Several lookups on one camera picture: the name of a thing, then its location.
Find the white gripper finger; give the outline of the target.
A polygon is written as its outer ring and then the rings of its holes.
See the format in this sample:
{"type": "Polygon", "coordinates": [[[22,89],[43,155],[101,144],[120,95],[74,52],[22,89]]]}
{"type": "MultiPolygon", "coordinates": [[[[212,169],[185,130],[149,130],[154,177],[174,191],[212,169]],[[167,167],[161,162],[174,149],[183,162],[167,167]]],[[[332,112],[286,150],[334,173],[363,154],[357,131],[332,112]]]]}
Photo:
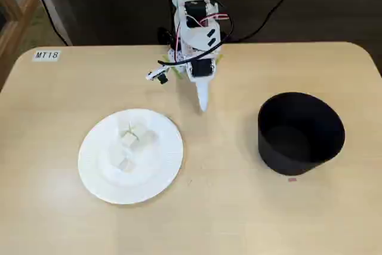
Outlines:
{"type": "Polygon", "coordinates": [[[210,80],[200,80],[196,82],[196,90],[198,94],[199,106],[201,111],[205,112],[208,108],[210,80]]]}

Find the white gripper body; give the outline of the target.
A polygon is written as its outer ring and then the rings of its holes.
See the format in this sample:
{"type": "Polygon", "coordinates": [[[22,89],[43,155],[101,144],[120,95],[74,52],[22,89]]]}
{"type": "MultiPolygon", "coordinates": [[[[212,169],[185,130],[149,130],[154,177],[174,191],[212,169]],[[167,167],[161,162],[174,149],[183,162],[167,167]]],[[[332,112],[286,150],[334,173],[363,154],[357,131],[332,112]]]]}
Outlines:
{"type": "Polygon", "coordinates": [[[178,64],[192,82],[212,80],[221,50],[216,20],[178,22],[178,64]]]}

